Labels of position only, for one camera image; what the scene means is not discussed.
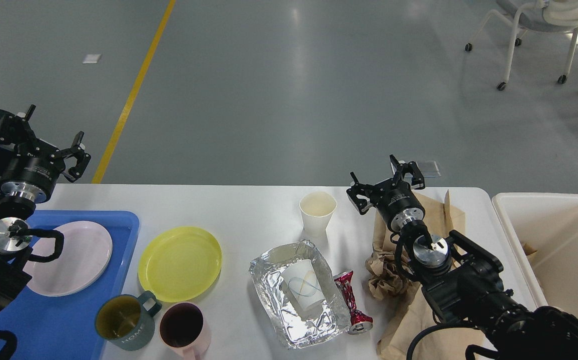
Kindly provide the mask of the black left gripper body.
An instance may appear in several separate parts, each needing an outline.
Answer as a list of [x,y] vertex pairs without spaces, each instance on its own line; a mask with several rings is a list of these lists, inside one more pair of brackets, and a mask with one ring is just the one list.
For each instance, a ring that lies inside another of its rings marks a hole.
[[15,116],[7,139],[0,140],[0,190],[12,195],[30,192],[35,203],[47,202],[66,169],[57,146],[40,138],[39,145],[15,143]]

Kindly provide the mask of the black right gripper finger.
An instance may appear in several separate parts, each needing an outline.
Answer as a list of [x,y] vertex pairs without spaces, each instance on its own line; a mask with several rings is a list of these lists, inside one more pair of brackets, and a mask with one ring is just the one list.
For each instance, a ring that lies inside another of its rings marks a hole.
[[425,179],[419,169],[417,162],[401,162],[398,161],[393,154],[389,156],[391,168],[393,172],[392,186],[397,187],[400,183],[405,182],[405,175],[411,175],[411,182],[409,186],[415,190],[422,190],[426,188]]
[[377,184],[361,183],[354,172],[350,173],[351,185],[346,194],[360,215],[365,215],[370,208],[376,207],[379,201]]

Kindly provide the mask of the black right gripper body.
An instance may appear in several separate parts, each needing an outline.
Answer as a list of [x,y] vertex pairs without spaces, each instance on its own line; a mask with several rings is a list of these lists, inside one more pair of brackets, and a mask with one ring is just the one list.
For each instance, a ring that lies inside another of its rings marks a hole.
[[409,183],[385,180],[378,183],[376,189],[375,207],[388,230],[400,233],[406,224],[424,219],[424,207]]

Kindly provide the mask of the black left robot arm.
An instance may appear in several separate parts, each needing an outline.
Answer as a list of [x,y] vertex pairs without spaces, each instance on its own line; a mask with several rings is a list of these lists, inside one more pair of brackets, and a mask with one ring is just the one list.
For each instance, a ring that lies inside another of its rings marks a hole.
[[35,109],[30,105],[24,114],[0,109],[0,311],[30,282],[26,263],[46,264],[62,255],[64,235],[32,228],[27,220],[37,204],[51,198],[60,175],[76,182],[91,159],[83,132],[65,149],[37,137],[30,127]]

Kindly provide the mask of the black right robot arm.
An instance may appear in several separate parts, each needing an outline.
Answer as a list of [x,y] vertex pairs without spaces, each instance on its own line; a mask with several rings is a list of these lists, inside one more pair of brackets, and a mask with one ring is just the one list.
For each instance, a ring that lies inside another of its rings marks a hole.
[[346,193],[358,212],[376,208],[391,231],[395,267],[399,275],[421,285],[435,325],[410,342],[412,359],[419,342],[448,329],[480,330],[493,349],[470,344],[465,358],[481,355],[492,360],[578,360],[578,319],[551,306],[527,310],[504,289],[500,260],[453,229],[447,236],[431,234],[425,210],[414,194],[425,180],[417,162],[389,157],[392,177],[376,184],[353,183]]

